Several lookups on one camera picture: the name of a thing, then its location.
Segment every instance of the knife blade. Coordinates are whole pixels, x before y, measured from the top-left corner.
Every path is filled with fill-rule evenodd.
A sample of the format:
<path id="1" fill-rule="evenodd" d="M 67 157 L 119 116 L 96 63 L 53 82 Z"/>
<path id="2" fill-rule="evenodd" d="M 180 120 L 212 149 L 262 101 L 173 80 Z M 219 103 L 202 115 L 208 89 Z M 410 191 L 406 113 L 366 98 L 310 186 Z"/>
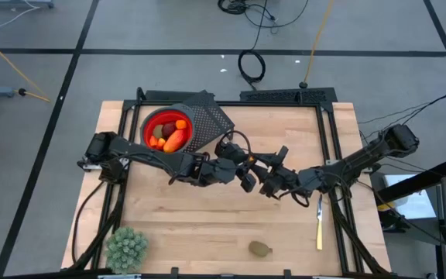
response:
<path id="1" fill-rule="evenodd" d="M 323 195 L 319 195 L 317 201 L 317 235 L 316 235 L 316 249 L 323 250 Z"/>

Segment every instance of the knife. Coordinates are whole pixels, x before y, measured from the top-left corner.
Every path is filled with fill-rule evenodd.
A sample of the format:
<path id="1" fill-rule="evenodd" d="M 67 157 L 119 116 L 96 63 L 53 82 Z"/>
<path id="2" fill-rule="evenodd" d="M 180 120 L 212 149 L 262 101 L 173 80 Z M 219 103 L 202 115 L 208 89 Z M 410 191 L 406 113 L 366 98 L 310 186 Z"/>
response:
<path id="1" fill-rule="evenodd" d="M 316 236 L 316 249 L 323 250 L 323 228 L 321 222 L 323 221 L 323 208 L 322 208 L 323 195 L 319 196 L 317 202 L 317 236 Z"/>

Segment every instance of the red bowl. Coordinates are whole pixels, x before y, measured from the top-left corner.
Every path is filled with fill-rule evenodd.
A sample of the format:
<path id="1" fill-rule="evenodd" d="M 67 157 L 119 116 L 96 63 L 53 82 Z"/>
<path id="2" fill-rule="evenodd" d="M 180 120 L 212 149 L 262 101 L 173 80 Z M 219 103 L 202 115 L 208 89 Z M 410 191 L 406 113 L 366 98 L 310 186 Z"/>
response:
<path id="1" fill-rule="evenodd" d="M 151 147 L 149 145 L 149 139 L 153 135 L 154 127 L 158 125 L 167 124 L 168 122 L 174 122 L 177 120 L 185 120 L 185 122 L 187 123 L 187 128 L 185 128 L 185 132 L 188 133 L 187 142 L 184 144 L 184 146 L 180 148 L 180 150 L 184 149 L 186 146 L 188 146 L 188 144 L 192 139 L 194 126 L 190 118 L 185 113 L 172 109 L 160 111 L 155 115 L 153 115 L 152 117 L 150 117 L 149 119 L 146 119 L 146 122 L 143 125 L 144 128 L 142 132 L 143 133 L 142 138 L 144 139 L 144 143 L 147 146 Z"/>

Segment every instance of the white cable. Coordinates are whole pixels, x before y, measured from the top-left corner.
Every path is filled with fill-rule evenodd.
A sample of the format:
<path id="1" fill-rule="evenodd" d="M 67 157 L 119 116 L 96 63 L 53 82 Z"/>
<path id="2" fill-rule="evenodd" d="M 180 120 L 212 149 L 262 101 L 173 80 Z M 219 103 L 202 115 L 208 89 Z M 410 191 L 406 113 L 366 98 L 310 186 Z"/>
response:
<path id="1" fill-rule="evenodd" d="M 36 7 L 36 6 L 32 5 L 32 4 L 30 4 L 27 0 L 23 0 L 23 1 L 24 1 L 28 6 L 30 6 L 31 9 L 28 9 L 28 10 L 22 12 L 21 14 L 17 15 L 16 17 L 14 17 L 14 18 L 13 18 L 12 20 L 10 20 L 10 21 L 1 24 L 1 25 L 0 25 L 0 28 L 3 27 L 3 26 L 7 26 L 8 24 L 10 24 L 10 23 L 16 21 L 20 16 L 25 15 L 27 12 L 31 12 L 31 11 L 35 11 L 35 10 L 37 10 L 37 9 L 40 9 L 40 7 Z"/>

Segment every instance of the gray floor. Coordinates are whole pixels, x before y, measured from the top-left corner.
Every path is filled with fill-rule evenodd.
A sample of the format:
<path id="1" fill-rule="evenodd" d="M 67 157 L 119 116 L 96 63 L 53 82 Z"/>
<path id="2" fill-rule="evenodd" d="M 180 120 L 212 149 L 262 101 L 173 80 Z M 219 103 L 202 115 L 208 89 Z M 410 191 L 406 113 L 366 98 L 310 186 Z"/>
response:
<path id="1" fill-rule="evenodd" d="M 269 0 L 269 9 L 278 23 L 287 22 L 303 3 Z M 446 0 L 433 3 L 446 31 Z M 56 0 L 55 9 L 24 15 L 0 29 L 0 47 L 75 48 L 90 4 L 91 0 Z M 276 35 L 263 30 L 257 48 L 309 50 L 326 5 L 324 0 L 310 0 L 295 24 Z M 0 22 L 17 12 L 1 7 Z M 259 19 L 257 12 L 251 16 Z M 253 44 L 256 31 L 243 15 L 221 12 L 215 0 L 101 0 L 84 47 L 243 49 Z M 336 1 L 318 49 L 444 51 L 422 0 Z M 71 55 L 9 58 L 56 99 Z M 304 78 L 308 57 L 264 58 L 267 72 L 258 89 L 295 88 Z M 245 65 L 250 74 L 259 73 L 253 59 L 246 58 Z M 446 94 L 446 57 L 315 57 L 309 78 L 311 87 L 335 87 L 339 101 L 354 103 L 361 121 Z M 1 58 L 0 85 L 31 88 Z M 82 55 L 6 275 L 59 270 L 83 176 L 75 162 L 94 132 L 101 102 L 133 98 L 138 86 L 206 89 L 219 100 L 237 100 L 240 91 L 249 90 L 233 55 Z M 0 98 L 0 250 L 52 110 L 52 104 L 36 99 Z M 371 133 L 386 124 L 361 128 Z M 421 145 L 407 162 L 433 167 L 446 160 L 445 101 L 420 113 L 410 128 Z M 387 235 L 386 243 L 394 271 L 414 277 L 436 271 L 432 246 L 394 235 Z"/>

